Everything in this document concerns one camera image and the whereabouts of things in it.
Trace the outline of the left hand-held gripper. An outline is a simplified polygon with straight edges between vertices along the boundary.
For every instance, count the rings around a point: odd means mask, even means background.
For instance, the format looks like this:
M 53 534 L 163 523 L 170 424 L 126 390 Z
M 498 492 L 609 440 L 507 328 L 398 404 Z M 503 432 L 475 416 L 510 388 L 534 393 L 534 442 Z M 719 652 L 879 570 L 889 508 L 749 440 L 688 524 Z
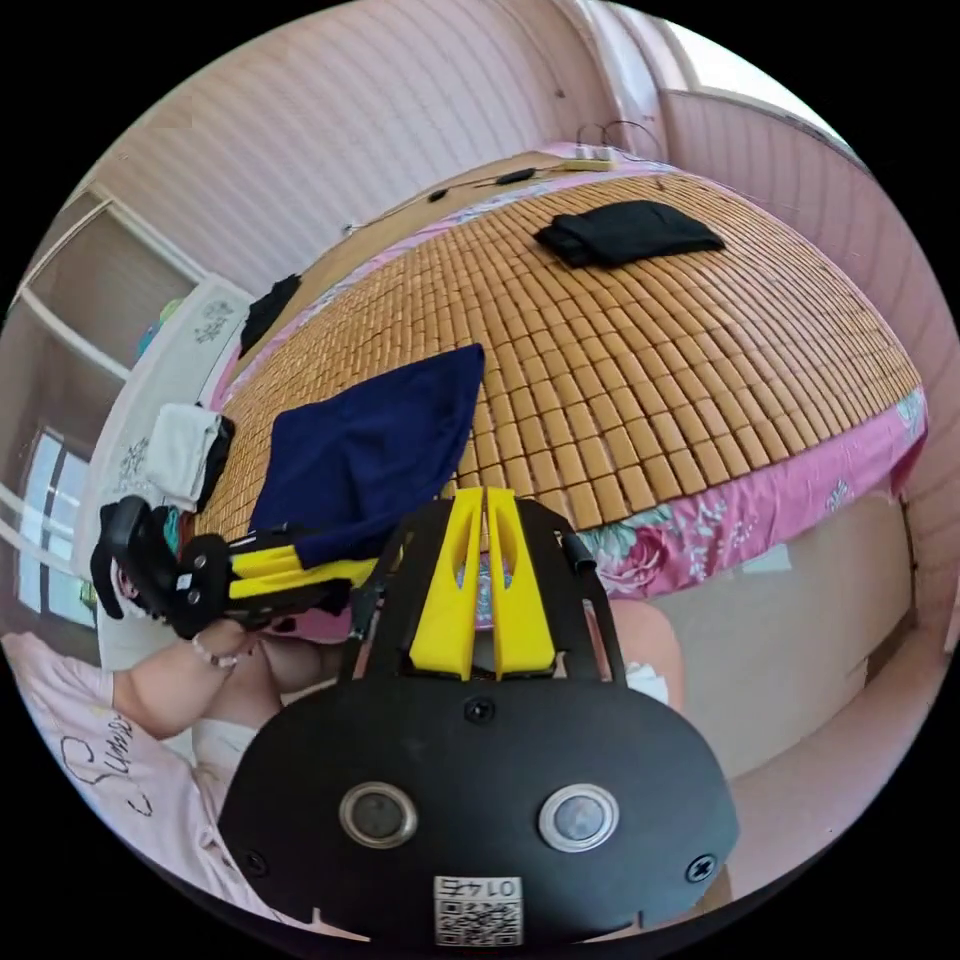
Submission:
M 281 525 L 234 541 L 200 535 L 174 552 L 162 529 L 150 523 L 146 607 L 184 639 L 224 618 L 251 630 L 293 633 L 312 612 L 338 617 L 376 561 L 339 560 L 303 570 L 296 553 L 303 533 Z

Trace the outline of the person's left hand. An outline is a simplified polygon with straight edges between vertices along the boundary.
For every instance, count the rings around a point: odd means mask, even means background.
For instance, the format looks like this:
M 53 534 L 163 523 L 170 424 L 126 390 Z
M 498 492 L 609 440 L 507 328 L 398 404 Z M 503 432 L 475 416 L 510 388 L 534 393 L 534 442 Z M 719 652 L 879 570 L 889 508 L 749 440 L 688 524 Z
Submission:
M 234 620 L 224 618 L 212 623 L 190 641 L 197 656 L 207 665 L 232 671 L 258 646 L 258 635 Z

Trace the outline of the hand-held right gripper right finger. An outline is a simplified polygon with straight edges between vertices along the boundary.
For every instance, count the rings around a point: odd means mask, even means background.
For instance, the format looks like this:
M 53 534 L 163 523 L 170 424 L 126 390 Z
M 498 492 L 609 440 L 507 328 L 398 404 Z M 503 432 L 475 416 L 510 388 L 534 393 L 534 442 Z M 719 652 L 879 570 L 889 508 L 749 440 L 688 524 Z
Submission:
M 496 678 L 550 673 L 555 646 L 530 541 L 513 491 L 488 489 L 486 513 Z

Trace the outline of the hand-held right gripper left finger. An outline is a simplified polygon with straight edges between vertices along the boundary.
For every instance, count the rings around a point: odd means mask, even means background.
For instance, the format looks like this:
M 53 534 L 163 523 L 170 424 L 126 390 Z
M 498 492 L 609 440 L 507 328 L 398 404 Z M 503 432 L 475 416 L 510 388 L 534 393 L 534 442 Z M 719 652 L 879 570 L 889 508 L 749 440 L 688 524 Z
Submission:
M 409 658 L 420 672 L 468 677 L 478 592 L 478 489 L 459 491 L 449 504 Z

